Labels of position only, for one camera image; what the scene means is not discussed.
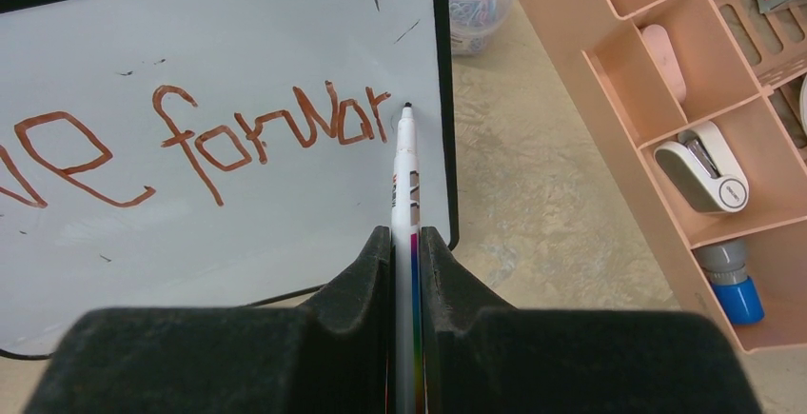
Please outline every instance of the handwritten text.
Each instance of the handwritten text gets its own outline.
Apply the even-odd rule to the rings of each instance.
[[[255,154],[257,155],[258,162],[260,162],[261,164],[266,164],[268,162],[268,154],[266,152],[267,144],[265,140],[261,139],[261,135],[264,131],[264,125],[270,123],[275,119],[285,120],[289,129],[291,129],[291,132],[294,134],[294,137],[297,139],[297,141],[300,143],[300,146],[302,146],[303,148],[310,148],[314,146],[314,144],[317,142],[318,137],[317,126],[319,126],[319,128],[322,129],[325,136],[331,139],[337,139],[339,144],[342,146],[358,143],[362,140],[375,139],[376,133],[374,131],[373,125],[370,122],[367,113],[364,112],[364,109],[357,100],[348,98],[340,101],[336,89],[334,89],[333,83],[329,81],[325,81],[325,91],[330,97],[330,104],[331,104],[331,114],[329,121],[326,121],[322,117],[322,115],[320,115],[320,113],[314,108],[313,104],[308,99],[307,95],[305,95],[305,92],[303,92],[302,89],[297,87],[292,89],[294,97],[297,100],[297,105],[300,107],[300,110],[305,118],[305,123],[307,125],[307,131],[306,131],[307,134],[303,134],[303,132],[297,125],[297,122],[292,117],[291,112],[288,109],[279,109],[276,111],[269,112],[267,114],[256,117],[251,122],[248,121],[244,117],[244,115],[239,112],[233,114],[233,118],[237,125],[236,129],[239,129],[240,131],[243,132],[242,136],[246,140],[247,145],[249,143],[252,144],[252,147],[255,150]],[[375,120],[376,127],[378,128],[378,135],[381,138],[381,141],[383,143],[386,143],[386,133],[384,132],[384,125],[381,122],[379,105],[384,100],[388,99],[390,97],[390,94],[389,92],[382,92],[377,94],[375,90],[373,90],[373,88],[365,88],[365,93],[372,117]],[[233,171],[250,164],[252,162],[252,154],[250,153],[249,149],[247,149],[244,146],[244,143],[242,143],[242,140],[239,138],[239,135],[236,134],[236,132],[227,125],[220,125],[216,128],[211,128],[210,130],[207,130],[198,135],[192,130],[179,129],[177,125],[174,123],[174,121],[171,119],[171,117],[163,109],[163,100],[169,94],[178,95],[185,102],[187,102],[192,108],[199,107],[196,100],[186,90],[178,88],[176,86],[168,86],[168,85],[160,86],[154,91],[151,97],[151,105],[154,111],[156,111],[157,115],[159,115],[160,118],[162,118],[163,122],[168,128],[168,131],[170,131],[171,133],[171,136],[167,138],[165,141],[163,141],[161,147],[174,148],[178,146],[187,157],[187,160],[190,163],[191,168],[195,171],[195,173],[199,176],[199,179],[205,184],[205,187],[207,187],[207,189],[209,190],[210,194],[213,197],[213,200],[216,202],[218,206],[223,206],[224,199],[222,198],[221,193],[205,172],[205,169],[202,167],[202,163],[200,162],[199,158],[197,158],[196,153],[198,152],[198,154],[213,167],[218,168],[219,170],[225,172]],[[358,127],[359,134],[354,136],[347,136],[345,135],[347,128],[345,127],[344,121],[348,112],[351,110],[354,111],[356,115],[359,117],[360,120],[360,124]],[[98,157],[84,164],[67,168],[59,168],[50,161],[48,161],[45,157],[43,157],[37,151],[36,147],[34,146],[34,143],[31,141],[29,137],[29,130],[56,121],[66,121],[70,123],[81,134],[83,134],[87,138],[87,140],[96,149],[98,149],[99,152]],[[154,187],[144,186],[145,191],[143,191],[140,195],[129,198],[126,201],[119,201],[112,199],[108,197],[106,194],[102,193],[101,191],[96,190],[93,187],[90,187],[87,184],[84,184],[81,181],[75,179],[73,175],[101,167],[102,165],[110,161],[114,157],[114,155],[112,151],[103,142],[101,142],[101,140],[99,140],[98,137],[87,126],[85,126],[81,121],[79,121],[77,118],[75,118],[73,115],[67,112],[55,111],[48,114],[41,114],[38,116],[30,117],[14,125],[14,133],[19,139],[22,148],[36,163],[46,168],[47,170],[51,171],[59,178],[64,179],[69,184],[82,189],[89,195],[97,198],[98,200],[101,200],[104,203],[107,203],[114,207],[134,207],[143,203],[145,200],[148,200],[149,198],[154,196],[154,194],[157,193],[157,190]],[[237,160],[229,164],[224,164],[206,148],[206,143],[208,141],[221,135],[225,135],[226,138],[229,139],[230,143],[240,154],[241,156],[240,160]],[[4,187],[0,187],[0,193],[29,207],[44,208],[48,206],[48,202],[45,200],[45,198],[42,197],[31,185],[31,183],[29,183],[29,181],[20,173],[19,168],[11,159],[5,147],[3,147],[2,145],[0,145],[0,161],[3,162],[3,165],[9,171],[11,176],[14,178],[14,180],[17,181],[17,183],[23,188],[23,190],[28,194],[29,197],[22,196]]]

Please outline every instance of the blue cap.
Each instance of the blue cap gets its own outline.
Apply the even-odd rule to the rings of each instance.
[[[756,324],[765,317],[757,288],[749,277],[732,286],[714,286],[715,296],[733,325]]]

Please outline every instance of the white dry erase board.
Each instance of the white dry erase board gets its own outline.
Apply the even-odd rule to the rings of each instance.
[[[457,242],[447,0],[0,0],[0,349],[105,306],[327,283],[389,226],[419,123]]]

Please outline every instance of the beige table surface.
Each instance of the beige table surface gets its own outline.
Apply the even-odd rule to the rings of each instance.
[[[454,91],[458,260],[519,307],[678,307],[518,3]],[[742,361],[766,412],[807,413],[807,351]],[[0,358],[0,414],[46,364]]]

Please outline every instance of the black ink speck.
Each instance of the black ink speck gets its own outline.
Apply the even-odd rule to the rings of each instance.
[[[395,43],[393,43],[393,45],[395,45],[395,44],[397,44],[399,41],[401,41],[401,39],[402,39],[402,38],[404,38],[404,37],[406,36],[406,34],[407,34],[407,33],[411,32],[411,31],[412,31],[412,29],[414,29],[414,28],[418,27],[418,24],[420,24],[420,23],[421,23],[421,20],[420,20],[420,19],[418,19],[418,22],[416,22],[416,23],[412,24],[412,27],[410,27],[409,29],[407,29],[407,30],[406,30],[406,31],[405,31],[405,32],[404,32],[404,33],[403,33],[401,36],[399,36],[399,37],[398,37],[398,39],[397,39],[397,40],[395,40]]]

